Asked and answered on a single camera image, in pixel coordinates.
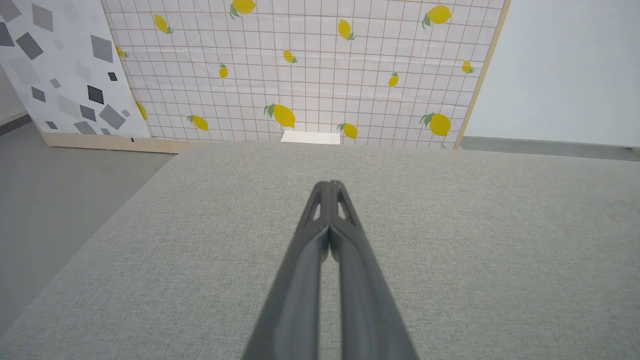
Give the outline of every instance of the gray floor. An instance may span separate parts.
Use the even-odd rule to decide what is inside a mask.
[[[421,359],[638,360],[639,178],[632,161],[206,144],[169,161],[87,241],[0,338],[0,359],[242,358],[311,187],[340,179]],[[348,221],[331,231],[357,233]],[[331,237],[342,271],[376,278],[358,265],[362,242]],[[296,351],[319,330],[319,358],[340,359],[333,256],[319,325],[305,327],[301,303],[317,288],[296,281],[313,279],[319,242],[308,244],[291,247],[297,271],[280,278],[291,287],[273,293],[284,306],[248,358],[309,359]],[[389,316],[372,320],[392,314],[380,292],[347,287],[357,304],[342,305],[366,326],[346,338],[362,357],[344,358],[413,359],[389,341],[401,333],[383,328]]]
[[[173,155],[47,147],[0,136],[0,334]]]

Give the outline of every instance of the lemon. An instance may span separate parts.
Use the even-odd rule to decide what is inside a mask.
[[[209,124],[207,121],[198,115],[191,115],[187,117],[187,120],[195,125],[197,128],[202,129],[204,131],[209,131]]]
[[[451,10],[449,10],[448,7],[445,5],[438,5],[424,15],[422,28],[426,29],[424,26],[431,26],[431,23],[444,24],[447,20],[451,19],[452,16]]]
[[[137,100],[136,100],[136,105],[138,105],[138,110],[140,110],[140,113],[142,114],[142,118],[145,120],[149,120],[147,119],[147,110],[145,109],[145,107],[142,106],[142,104],[140,104]]]
[[[392,88],[396,85],[398,85],[398,73],[394,72],[391,74],[391,78],[389,79],[389,87]]]
[[[163,33],[165,34],[173,33],[173,29],[171,28],[171,26],[166,24],[166,20],[164,19],[164,17],[156,14],[156,17],[154,17],[154,22],[158,30],[162,31]]]
[[[351,31],[351,25],[349,25],[349,23],[344,19],[340,19],[340,23],[338,24],[338,33],[349,41],[356,38],[356,35]]]
[[[355,139],[356,137],[358,137],[358,129],[351,124],[340,124],[338,125],[337,129],[340,131],[344,131],[344,136],[350,139]]]
[[[298,58],[295,58],[289,50],[284,51],[284,59],[287,60],[287,62],[292,64],[295,64],[298,62]]]
[[[284,127],[296,127],[296,116],[293,115],[293,111],[291,111],[288,107],[282,106],[280,104],[271,104],[264,107],[264,111],[262,113],[269,113],[269,117],[273,117],[275,115],[276,121],[284,126]]]
[[[462,71],[466,72],[467,74],[471,74],[476,70],[473,66],[471,66],[471,63],[469,61],[465,60],[465,62],[462,63]]]
[[[248,15],[253,12],[256,7],[256,3],[253,0],[234,0],[231,3],[231,11],[229,11],[229,16],[231,19],[235,20],[236,17],[239,17],[241,13],[243,15]]]
[[[424,122],[424,125],[431,128],[431,132],[434,135],[438,136],[447,136],[449,130],[451,130],[451,120],[448,117],[442,114],[430,113],[428,115],[424,115],[420,122]]]
[[[126,59],[129,57],[129,54],[125,53],[124,50],[122,50],[122,48],[120,48],[120,46],[117,46],[117,45],[116,45],[116,52],[118,53],[118,56],[121,58]]]
[[[227,77],[227,75],[229,75],[229,71],[227,70],[227,67],[225,66],[225,64],[220,64],[220,79],[224,79]]]

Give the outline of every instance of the green leaf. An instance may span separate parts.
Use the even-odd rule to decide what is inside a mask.
[[[431,26],[431,20],[429,19],[427,14],[424,14],[424,19],[422,20],[422,28],[426,29],[424,26]]]
[[[427,115],[422,117],[422,119],[423,119],[422,121],[424,122],[424,126],[425,127],[431,122],[431,119],[433,118],[433,115],[435,115],[435,113],[430,113],[430,114],[427,114]]]
[[[233,5],[231,5],[231,10],[229,11],[229,16],[231,16],[232,20],[236,19],[234,16],[240,17],[240,15],[238,15],[238,11],[236,10],[236,8],[234,8]]]

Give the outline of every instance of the gray fabric surface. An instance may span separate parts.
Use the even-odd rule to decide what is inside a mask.
[[[640,358],[638,163],[217,143],[169,161],[5,359],[237,359],[316,181],[342,180],[423,359]],[[339,359],[337,265],[321,356]]]

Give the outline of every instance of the lemon pattern backdrop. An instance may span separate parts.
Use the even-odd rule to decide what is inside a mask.
[[[452,149],[504,0],[102,0],[154,138]]]

